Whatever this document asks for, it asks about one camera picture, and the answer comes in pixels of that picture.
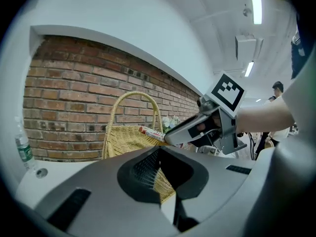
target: snack package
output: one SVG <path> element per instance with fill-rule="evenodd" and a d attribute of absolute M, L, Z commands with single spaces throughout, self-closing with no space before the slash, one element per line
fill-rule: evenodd
<path fill-rule="evenodd" d="M 149 137 L 156 139 L 156 140 L 165 142 L 164 141 L 164 133 L 162 133 L 162 132 L 155 131 L 155 130 L 153 130 L 149 127 L 146 127 L 146 126 L 141 126 L 139 128 L 139 131 L 143 134 L 146 134 Z"/>

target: ceiling light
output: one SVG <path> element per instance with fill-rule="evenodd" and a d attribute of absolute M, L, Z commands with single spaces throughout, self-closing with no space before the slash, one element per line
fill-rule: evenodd
<path fill-rule="evenodd" d="M 245 77 L 248 77 L 251 70 L 252 70 L 252 66 L 253 66 L 253 61 L 252 62 L 249 62 L 249 65 L 248 65 L 248 68 L 247 68 L 247 71 L 246 71 L 246 74 L 245 74 Z"/>
<path fill-rule="evenodd" d="M 262 5 L 261 0 L 252 0 L 253 23 L 260 25 L 262 23 Z"/>

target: black vent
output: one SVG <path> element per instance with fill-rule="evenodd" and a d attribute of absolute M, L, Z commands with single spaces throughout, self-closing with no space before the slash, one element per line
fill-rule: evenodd
<path fill-rule="evenodd" d="M 235 165 L 229 165 L 226 169 L 246 175 L 249 175 L 251 171 L 251 168 L 243 168 Z"/>
<path fill-rule="evenodd" d="M 60 230 L 66 231 L 90 194 L 90 191 L 76 189 L 47 221 Z"/>

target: green label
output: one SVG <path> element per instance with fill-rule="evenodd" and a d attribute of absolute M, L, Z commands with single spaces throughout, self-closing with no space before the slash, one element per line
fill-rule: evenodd
<path fill-rule="evenodd" d="M 25 148 L 19 148 L 18 150 L 19 150 L 19 154 L 20 154 L 20 157 L 21 157 L 23 162 L 26 162 L 26 161 L 32 159 L 33 155 L 32 155 L 32 150 L 30 148 L 30 145 L 28 145 Z"/>

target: brick wall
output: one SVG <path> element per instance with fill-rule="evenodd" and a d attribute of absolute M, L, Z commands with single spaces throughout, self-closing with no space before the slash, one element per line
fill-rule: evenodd
<path fill-rule="evenodd" d="M 38 159 L 84 161 L 101 156 L 112 105 L 132 90 L 151 95 L 162 116 L 198 112 L 198 95 L 158 68 L 100 43 L 46 36 L 26 78 L 24 126 Z M 125 99 L 116 123 L 150 126 L 144 97 Z"/>

